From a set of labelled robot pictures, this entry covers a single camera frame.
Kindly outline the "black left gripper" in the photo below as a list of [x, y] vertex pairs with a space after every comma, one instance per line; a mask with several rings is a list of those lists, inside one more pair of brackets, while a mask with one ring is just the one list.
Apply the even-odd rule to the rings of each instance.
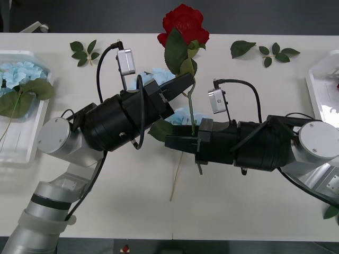
[[142, 80], [137, 81], [137, 88], [144, 92], [146, 101], [150, 104], [148, 108], [153, 108], [162, 119], [174, 114], [169, 101], [179, 96], [191, 85], [193, 85], [193, 76], [191, 74], [184, 74], [161, 85], [155, 79], [151, 79], [146, 83]]

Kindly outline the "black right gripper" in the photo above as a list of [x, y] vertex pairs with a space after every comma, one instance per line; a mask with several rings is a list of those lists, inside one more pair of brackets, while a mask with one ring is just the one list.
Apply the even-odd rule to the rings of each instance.
[[[208, 164], [232, 164], [235, 153], [230, 149], [238, 142], [238, 126], [235, 120], [231, 122], [216, 122], [212, 119], [202, 119], [198, 138], [191, 136], [166, 136], [165, 147], [195, 154], [195, 162]], [[183, 145], [170, 146], [169, 144], [197, 144], [198, 146]]]

